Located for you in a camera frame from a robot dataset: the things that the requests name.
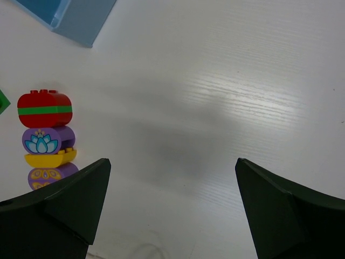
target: stacked lego bricks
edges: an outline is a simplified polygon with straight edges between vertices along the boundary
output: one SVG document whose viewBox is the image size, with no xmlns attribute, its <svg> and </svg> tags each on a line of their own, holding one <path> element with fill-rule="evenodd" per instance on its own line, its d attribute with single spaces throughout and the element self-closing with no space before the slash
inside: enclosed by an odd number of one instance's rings
<svg viewBox="0 0 345 259">
<path fill-rule="evenodd" d="M 70 99 L 55 90 L 32 90 L 18 100 L 19 119 L 28 127 L 22 137 L 26 162 L 34 169 L 28 176 L 33 190 L 78 171 L 71 162 L 77 155 L 71 121 Z"/>
</svg>

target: yellow lego brick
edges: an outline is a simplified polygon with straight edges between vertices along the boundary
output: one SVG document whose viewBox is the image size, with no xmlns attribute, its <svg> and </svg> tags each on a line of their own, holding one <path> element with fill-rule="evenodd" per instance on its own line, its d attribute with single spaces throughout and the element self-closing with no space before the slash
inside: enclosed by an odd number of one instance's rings
<svg viewBox="0 0 345 259">
<path fill-rule="evenodd" d="M 57 168 L 74 160 L 77 150 L 67 148 L 55 155 L 25 155 L 26 162 L 34 168 Z"/>
</svg>

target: red lego brick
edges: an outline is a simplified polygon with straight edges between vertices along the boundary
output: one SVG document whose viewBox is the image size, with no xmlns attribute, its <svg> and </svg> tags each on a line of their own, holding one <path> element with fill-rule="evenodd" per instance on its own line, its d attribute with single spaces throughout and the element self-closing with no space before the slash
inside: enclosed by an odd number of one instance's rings
<svg viewBox="0 0 345 259">
<path fill-rule="evenodd" d="M 71 106 L 70 99 L 56 90 L 31 90 L 18 100 L 17 108 L 44 107 L 44 106 Z"/>
<path fill-rule="evenodd" d="M 31 90 L 18 100 L 18 115 L 28 128 L 51 128 L 67 125 L 72 117 L 70 99 L 56 90 Z"/>
</svg>

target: purple lego brick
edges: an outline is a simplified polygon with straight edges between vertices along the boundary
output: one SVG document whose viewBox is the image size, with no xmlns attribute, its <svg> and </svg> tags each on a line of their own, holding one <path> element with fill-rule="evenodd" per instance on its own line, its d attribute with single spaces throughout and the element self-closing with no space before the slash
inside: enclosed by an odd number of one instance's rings
<svg viewBox="0 0 345 259">
<path fill-rule="evenodd" d="M 31 189 L 36 190 L 46 185 L 66 178 L 78 171 L 72 163 L 66 163 L 58 168 L 34 168 L 27 176 Z"/>
<path fill-rule="evenodd" d="M 57 154 L 61 149 L 73 147 L 75 135 L 71 128 L 29 128 L 22 137 L 26 151 L 33 155 Z"/>
</svg>

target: lotus flower print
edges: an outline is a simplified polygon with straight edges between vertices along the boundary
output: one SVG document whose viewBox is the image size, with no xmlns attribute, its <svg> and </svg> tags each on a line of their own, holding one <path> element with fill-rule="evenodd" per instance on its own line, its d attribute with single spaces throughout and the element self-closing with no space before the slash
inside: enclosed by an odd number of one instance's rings
<svg viewBox="0 0 345 259">
<path fill-rule="evenodd" d="M 39 130 L 37 136 L 31 135 L 31 141 L 25 141 L 26 147 L 35 154 L 53 153 L 58 147 L 57 140 L 51 140 L 50 135 L 44 136 L 44 132 Z"/>
</svg>

